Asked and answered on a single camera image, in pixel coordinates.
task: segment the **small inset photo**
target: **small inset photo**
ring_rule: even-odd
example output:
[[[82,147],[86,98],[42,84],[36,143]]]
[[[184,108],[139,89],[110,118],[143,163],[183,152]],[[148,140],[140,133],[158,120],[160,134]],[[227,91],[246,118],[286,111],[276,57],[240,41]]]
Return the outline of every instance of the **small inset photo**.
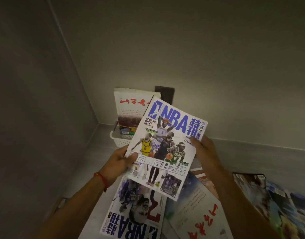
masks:
[[[172,197],[176,197],[180,184],[180,179],[167,173],[160,190],[168,195],[171,195]]]

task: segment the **hand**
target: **hand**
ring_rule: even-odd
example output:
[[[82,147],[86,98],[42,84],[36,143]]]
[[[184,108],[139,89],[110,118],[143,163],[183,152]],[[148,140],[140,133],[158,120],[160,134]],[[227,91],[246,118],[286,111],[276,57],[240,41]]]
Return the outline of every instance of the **hand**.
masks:
[[[125,152],[128,145],[123,146],[113,152],[106,164],[99,170],[99,173],[107,179],[108,187],[110,187],[118,176],[126,171],[127,165],[136,161],[138,153],[132,153],[129,157],[125,158]]]
[[[211,139],[204,135],[201,142],[194,137],[190,137],[190,141],[195,147],[197,159],[201,163],[202,168],[207,175],[213,172],[214,169],[222,168],[222,164]]]

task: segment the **green jersey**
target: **green jersey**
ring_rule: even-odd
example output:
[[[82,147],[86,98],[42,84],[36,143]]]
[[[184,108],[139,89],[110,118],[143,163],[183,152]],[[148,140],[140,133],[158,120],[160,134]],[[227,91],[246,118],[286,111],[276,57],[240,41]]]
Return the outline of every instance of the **green jersey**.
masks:
[[[172,159],[165,159],[165,162],[169,162],[171,165],[174,165],[177,163],[178,160],[181,160],[181,158],[183,159],[183,157],[185,156],[185,152],[179,152],[179,148],[176,147],[174,151],[171,152],[172,153]]]

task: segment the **white basket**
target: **white basket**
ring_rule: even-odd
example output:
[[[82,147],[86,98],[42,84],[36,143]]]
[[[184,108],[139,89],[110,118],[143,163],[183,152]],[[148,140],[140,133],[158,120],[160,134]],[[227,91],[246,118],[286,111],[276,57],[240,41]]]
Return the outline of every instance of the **white basket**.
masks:
[[[120,134],[120,131],[118,129],[118,121],[115,124],[114,130],[112,130],[109,134],[110,138],[114,140],[117,147],[123,147],[125,145],[128,145],[131,143],[132,138],[134,135],[125,135]]]

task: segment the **yellow jersey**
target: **yellow jersey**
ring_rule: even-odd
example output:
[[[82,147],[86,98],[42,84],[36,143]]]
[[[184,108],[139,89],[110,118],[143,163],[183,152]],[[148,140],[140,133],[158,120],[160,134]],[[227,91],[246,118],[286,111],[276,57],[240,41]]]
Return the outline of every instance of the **yellow jersey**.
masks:
[[[143,155],[146,155],[146,156],[149,155],[149,153],[151,151],[150,142],[151,142],[151,139],[149,139],[148,142],[145,142],[145,138],[142,140],[142,142],[141,142],[141,152],[142,152]]]

